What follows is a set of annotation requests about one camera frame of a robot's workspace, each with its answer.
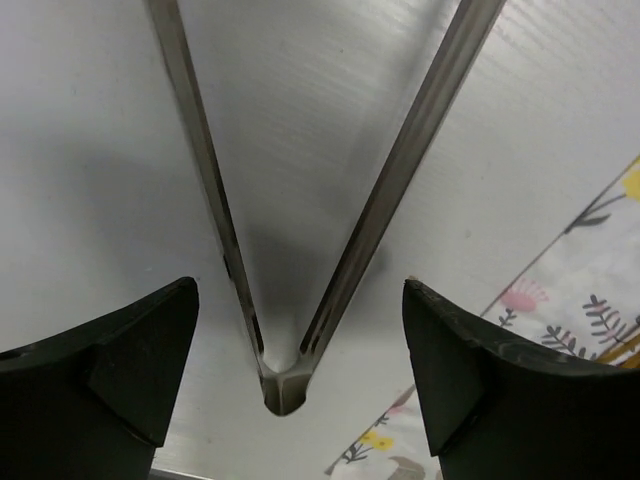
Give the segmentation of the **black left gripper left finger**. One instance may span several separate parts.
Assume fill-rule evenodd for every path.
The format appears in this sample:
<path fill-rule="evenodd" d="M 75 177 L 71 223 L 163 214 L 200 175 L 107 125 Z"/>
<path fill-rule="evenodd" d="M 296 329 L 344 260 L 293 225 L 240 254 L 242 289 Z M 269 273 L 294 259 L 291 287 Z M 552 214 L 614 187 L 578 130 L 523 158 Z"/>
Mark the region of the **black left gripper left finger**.
<path fill-rule="evenodd" d="M 146 479 L 164 445 L 199 313 L 182 277 L 1 355 L 4 479 Z"/>

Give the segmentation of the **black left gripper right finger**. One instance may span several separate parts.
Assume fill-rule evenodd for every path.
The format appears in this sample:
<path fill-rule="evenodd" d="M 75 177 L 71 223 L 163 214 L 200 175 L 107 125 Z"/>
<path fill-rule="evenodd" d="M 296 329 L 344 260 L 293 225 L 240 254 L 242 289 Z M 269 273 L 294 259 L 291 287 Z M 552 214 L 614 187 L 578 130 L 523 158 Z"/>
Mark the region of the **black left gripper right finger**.
<path fill-rule="evenodd" d="M 430 454 L 446 479 L 635 479 L 639 373 L 502 329 L 417 280 L 402 318 Z"/>

